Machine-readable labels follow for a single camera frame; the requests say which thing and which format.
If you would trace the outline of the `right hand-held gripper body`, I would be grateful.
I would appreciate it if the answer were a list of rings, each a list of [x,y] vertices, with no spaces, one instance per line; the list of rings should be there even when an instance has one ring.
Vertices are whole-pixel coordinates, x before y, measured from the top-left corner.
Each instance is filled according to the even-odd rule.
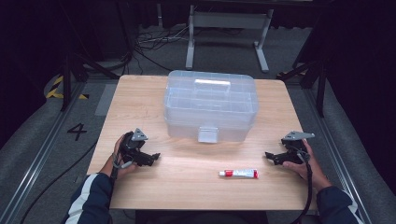
[[[291,131],[281,139],[282,145],[290,154],[290,161],[294,163],[304,163],[309,161],[310,155],[307,152],[303,140],[313,138],[314,136],[315,135],[313,133]]]

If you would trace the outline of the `dark curtain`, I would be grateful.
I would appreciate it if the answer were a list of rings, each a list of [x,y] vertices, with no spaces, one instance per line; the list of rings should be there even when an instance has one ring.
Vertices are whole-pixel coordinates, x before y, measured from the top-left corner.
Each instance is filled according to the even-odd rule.
[[[0,147],[46,102],[71,52],[102,57],[89,0],[0,0]]]
[[[396,0],[315,0],[327,8],[300,51],[327,79],[376,170],[396,194]]]

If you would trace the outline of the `yellow and black tape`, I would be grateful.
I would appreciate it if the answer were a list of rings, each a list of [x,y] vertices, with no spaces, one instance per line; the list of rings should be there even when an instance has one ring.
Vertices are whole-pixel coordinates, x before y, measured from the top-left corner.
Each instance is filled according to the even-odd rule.
[[[64,77],[62,75],[59,75],[53,82],[51,88],[49,89],[46,97],[47,98],[58,98],[58,99],[63,99],[64,95],[60,92],[58,92],[58,89],[62,82],[64,81]]]

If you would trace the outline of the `metal floor rail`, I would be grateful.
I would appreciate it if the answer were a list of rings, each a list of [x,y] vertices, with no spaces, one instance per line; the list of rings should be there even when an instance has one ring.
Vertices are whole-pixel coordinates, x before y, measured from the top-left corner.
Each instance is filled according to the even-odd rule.
[[[370,219],[367,210],[361,200],[361,196],[359,195],[356,185],[351,178],[349,171],[347,170],[346,164],[344,163],[342,156],[336,146],[330,130],[327,126],[325,119],[319,114],[316,107],[316,99],[314,94],[310,90],[303,90],[304,96],[309,104],[309,107],[314,114],[314,118],[316,123],[320,128],[321,134],[324,136],[324,140],[326,142],[326,146],[328,149],[328,154],[330,160],[332,161],[332,165],[335,168],[337,176],[340,180],[340,183],[343,189],[352,197],[352,199],[357,203],[359,208],[359,216],[363,222],[363,224],[373,224]]]
[[[35,154],[34,159],[30,163],[30,166],[24,173],[21,183],[14,192],[10,202],[7,204],[5,211],[0,216],[0,224],[10,224],[14,221],[16,215],[21,210],[25,199],[27,198],[32,186],[34,185],[36,179],[38,178],[50,152],[53,149],[54,142],[59,135],[59,132],[66,120],[71,108],[78,100],[79,95],[85,88],[84,82],[78,82],[71,91],[71,96],[69,97],[68,105],[64,111],[60,111],[52,126],[49,129],[48,135],[40,146],[39,150]]]

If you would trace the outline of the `white and red tube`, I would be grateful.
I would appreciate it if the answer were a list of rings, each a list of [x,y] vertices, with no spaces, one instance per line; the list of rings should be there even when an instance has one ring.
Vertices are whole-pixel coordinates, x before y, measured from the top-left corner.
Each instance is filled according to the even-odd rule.
[[[259,173],[256,169],[223,170],[219,171],[219,176],[257,179],[259,177]]]

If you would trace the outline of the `clear plastic storage box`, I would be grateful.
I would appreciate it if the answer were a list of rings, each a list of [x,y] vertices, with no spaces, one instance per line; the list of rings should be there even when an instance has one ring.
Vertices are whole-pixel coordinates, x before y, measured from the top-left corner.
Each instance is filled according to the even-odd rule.
[[[259,111],[252,77],[198,71],[170,72],[163,104],[168,134],[201,143],[243,142]]]

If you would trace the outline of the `person's left hand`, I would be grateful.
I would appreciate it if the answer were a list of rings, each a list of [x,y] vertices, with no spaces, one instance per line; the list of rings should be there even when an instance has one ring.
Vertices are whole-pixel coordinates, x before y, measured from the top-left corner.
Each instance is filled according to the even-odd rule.
[[[118,155],[120,143],[122,142],[124,136],[122,135],[116,142],[112,154],[108,157],[106,163],[100,170],[101,174],[107,175],[111,180],[115,181],[120,178],[124,178],[126,175],[132,173],[137,166],[131,164],[130,166],[122,169],[114,167],[115,160],[117,160],[117,165],[123,164],[122,158]]]

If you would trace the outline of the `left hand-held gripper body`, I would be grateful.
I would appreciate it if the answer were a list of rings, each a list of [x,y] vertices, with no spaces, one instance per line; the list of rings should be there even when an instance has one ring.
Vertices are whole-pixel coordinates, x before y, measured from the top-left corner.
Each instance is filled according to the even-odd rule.
[[[124,135],[120,143],[120,154],[124,163],[136,162],[139,158],[146,158],[145,153],[140,151],[140,148],[145,144],[148,138],[143,132],[136,128],[135,131],[130,131]]]

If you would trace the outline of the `black tripod stand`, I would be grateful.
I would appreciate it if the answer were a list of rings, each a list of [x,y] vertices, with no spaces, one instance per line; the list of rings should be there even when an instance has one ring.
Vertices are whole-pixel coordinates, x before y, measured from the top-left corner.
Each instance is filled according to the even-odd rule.
[[[62,111],[70,105],[72,99],[71,91],[71,76],[74,76],[77,82],[86,82],[88,80],[88,72],[84,68],[84,64],[90,66],[93,70],[102,73],[106,77],[111,79],[119,79],[120,77],[104,68],[99,63],[89,59],[87,56],[83,56],[78,53],[68,53],[64,59],[62,75],[64,78],[64,98]]]
[[[318,83],[317,86],[317,97],[316,97],[316,110],[318,114],[323,118],[323,103],[324,103],[324,93],[326,86],[326,73],[324,69],[323,61],[313,61],[309,63],[304,63],[297,66],[289,72],[281,72],[276,78],[282,81],[286,81],[292,77],[295,77],[302,72],[305,72],[304,77],[300,81],[300,86],[303,89],[311,89],[315,82]]]

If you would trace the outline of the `grey metal stand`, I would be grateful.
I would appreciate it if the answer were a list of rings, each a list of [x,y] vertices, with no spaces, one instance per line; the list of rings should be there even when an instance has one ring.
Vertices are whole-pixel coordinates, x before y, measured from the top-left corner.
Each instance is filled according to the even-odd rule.
[[[264,55],[263,44],[272,21],[273,14],[274,11],[272,9],[268,9],[263,14],[200,12],[195,9],[194,5],[191,5],[188,20],[189,42],[185,67],[188,70],[193,68],[195,28],[250,29],[261,31],[261,37],[253,43],[253,47],[256,50],[261,70],[264,73],[268,73],[269,66]]]

